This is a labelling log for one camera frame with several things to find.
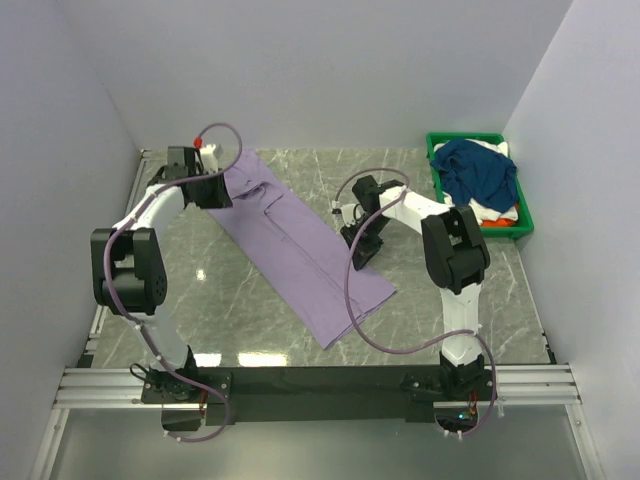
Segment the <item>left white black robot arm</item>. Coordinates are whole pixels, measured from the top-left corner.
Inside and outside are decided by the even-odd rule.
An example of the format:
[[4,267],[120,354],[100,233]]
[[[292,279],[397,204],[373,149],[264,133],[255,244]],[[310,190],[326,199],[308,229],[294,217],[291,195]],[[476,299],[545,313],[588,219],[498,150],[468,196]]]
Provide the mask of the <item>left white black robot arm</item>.
[[218,167],[221,156],[216,144],[170,147],[166,164],[131,212],[90,238],[96,302],[134,330],[151,355],[141,369],[145,388],[171,403],[194,401],[202,389],[193,352],[163,306],[168,280],[159,239],[190,204],[203,210],[232,206]]

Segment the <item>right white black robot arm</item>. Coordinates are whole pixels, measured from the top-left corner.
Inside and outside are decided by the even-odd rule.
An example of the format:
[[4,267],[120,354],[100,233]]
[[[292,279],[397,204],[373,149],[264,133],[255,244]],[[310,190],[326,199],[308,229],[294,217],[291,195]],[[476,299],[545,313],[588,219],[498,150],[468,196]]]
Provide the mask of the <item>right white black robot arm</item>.
[[344,286],[351,271],[363,269],[383,245],[380,233],[397,221],[419,233],[427,273],[438,287],[444,333],[438,337],[438,389],[460,399],[478,387],[488,348],[479,338],[479,296],[490,255],[473,210],[430,200],[396,179],[378,183],[366,169],[355,182],[353,204],[335,197],[332,213],[343,220],[340,233],[349,246]]

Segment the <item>purple t shirt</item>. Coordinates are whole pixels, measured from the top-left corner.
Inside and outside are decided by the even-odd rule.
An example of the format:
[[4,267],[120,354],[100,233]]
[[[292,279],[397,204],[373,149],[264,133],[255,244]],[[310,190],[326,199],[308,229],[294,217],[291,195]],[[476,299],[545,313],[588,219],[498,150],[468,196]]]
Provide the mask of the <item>purple t shirt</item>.
[[209,214],[327,349],[352,329],[344,299],[348,247],[253,149],[224,174],[233,206]]

